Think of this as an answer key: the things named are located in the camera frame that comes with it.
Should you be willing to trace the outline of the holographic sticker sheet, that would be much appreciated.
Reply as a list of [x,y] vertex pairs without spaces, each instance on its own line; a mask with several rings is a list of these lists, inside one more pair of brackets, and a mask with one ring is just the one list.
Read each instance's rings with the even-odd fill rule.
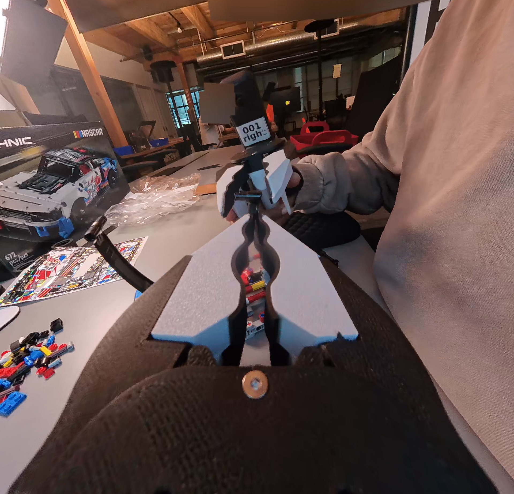
[[60,247],[23,271],[1,295],[1,306],[55,298],[120,279],[95,247]]

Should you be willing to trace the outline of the small black lego assembly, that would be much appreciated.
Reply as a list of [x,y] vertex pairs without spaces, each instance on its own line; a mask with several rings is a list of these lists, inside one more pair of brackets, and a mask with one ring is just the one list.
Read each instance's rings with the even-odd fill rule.
[[254,226],[254,243],[260,245],[265,236],[260,217],[261,197],[260,191],[240,191],[235,194],[235,202],[232,207],[237,218],[249,215],[249,220]]

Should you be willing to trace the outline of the black lego set box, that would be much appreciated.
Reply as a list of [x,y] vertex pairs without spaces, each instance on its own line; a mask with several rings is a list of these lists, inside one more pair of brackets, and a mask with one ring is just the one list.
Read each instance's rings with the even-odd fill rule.
[[1,128],[1,281],[80,241],[128,191],[100,122]]

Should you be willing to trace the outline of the red tool caddy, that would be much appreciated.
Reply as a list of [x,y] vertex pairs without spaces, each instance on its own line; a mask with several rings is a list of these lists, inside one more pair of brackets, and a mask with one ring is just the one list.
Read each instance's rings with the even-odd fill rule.
[[305,122],[299,135],[292,135],[290,142],[297,155],[325,155],[349,150],[359,142],[359,137],[347,130],[330,130],[325,121]]

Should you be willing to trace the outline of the person's right forearm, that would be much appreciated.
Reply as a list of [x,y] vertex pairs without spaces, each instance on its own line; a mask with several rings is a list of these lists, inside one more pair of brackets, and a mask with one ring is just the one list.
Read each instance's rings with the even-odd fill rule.
[[402,157],[357,145],[343,153],[306,156],[295,167],[303,179],[296,210],[324,214],[349,210],[370,215],[381,208],[392,211]]

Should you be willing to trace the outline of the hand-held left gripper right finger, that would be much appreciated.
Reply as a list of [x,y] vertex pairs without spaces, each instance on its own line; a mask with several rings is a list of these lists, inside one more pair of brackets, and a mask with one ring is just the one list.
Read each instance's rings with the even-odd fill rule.
[[267,216],[265,242],[278,256],[278,271],[271,276],[267,305],[278,315],[277,342],[291,358],[305,347],[342,337],[353,341],[358,331],[321,259]]

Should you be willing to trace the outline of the clear plastic bag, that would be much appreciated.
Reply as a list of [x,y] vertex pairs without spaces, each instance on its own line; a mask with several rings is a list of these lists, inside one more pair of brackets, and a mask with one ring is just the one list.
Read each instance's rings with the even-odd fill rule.
[[142,225],[179,213],[199,201],[196,195],[201,175],[182,178],[144,176],[134,181],[127,195],[106,213],[109,226]]

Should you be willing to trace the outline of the person's right hand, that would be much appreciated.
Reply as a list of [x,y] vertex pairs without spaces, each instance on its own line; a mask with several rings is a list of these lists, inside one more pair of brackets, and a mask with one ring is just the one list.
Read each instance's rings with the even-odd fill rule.
[[[287,201],[291,209],[296,203],[296,198],[300,189],[303,187],[303,184],[304,180],[302,174],[295,166],[292,166],[292,175],[285,190]],[[282,224],[284,221],[287,221],[290,216],[284,203],[284,199],[282,198],[278,200],[278,203],[273,208],[265,210],[264,213],[278,224]]]

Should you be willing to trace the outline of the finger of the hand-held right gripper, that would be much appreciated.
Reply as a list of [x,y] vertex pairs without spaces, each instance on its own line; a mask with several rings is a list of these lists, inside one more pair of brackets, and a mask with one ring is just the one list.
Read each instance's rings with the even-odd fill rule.
[[237,218],[248,214],[246,201],[236,201],[235,195],[247,182],[249,176],[243,164],[228,164],[217,176],[217,207],[223,218],[226,218],[231,210]]
[[258,154],[250,158],[254,162],[250,166],[249,178],[254,189],[261,192],[261,203],[266,209],[271,209],[282,201],[287,214],[291,215],[286,188],[293,170],[285,151],[276,150],[266,157]]

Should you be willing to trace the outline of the pile of colourful lego pieces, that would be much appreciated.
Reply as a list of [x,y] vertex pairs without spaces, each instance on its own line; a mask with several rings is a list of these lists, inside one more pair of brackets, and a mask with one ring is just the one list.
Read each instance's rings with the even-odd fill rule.
[[48,380],[62,364],[62,357],[74,351],[73,342],[58,342],[63,330],[63,320],[56,318],[48,330],[30,332],[1,353],[1,418],[9,417],[25,401],[27,395],[21,388],[32,372]]

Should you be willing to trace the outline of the black wrist rest pad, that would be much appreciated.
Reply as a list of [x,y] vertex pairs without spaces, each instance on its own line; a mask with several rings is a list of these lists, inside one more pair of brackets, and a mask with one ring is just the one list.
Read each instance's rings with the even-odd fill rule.
[[359,223],[346,212],[305,214],[297,211],[282,227],[315,252],[353,242],[361,235]]

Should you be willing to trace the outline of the black framed marker sign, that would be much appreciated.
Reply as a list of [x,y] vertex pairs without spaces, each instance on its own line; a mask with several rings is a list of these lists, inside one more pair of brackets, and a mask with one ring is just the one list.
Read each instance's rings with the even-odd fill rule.
[[451,0],[430,0],[408,6],[407,29],[402,44],[400,82],[409,66],[432,37],[437,24]]

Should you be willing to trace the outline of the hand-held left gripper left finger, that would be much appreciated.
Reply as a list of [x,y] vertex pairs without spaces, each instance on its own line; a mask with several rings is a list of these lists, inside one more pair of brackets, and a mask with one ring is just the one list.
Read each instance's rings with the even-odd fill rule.
[[247,308],[252,218],[243,216],[192,254],[151,331],[155,340],[207,347],[219,363],[240,363]]

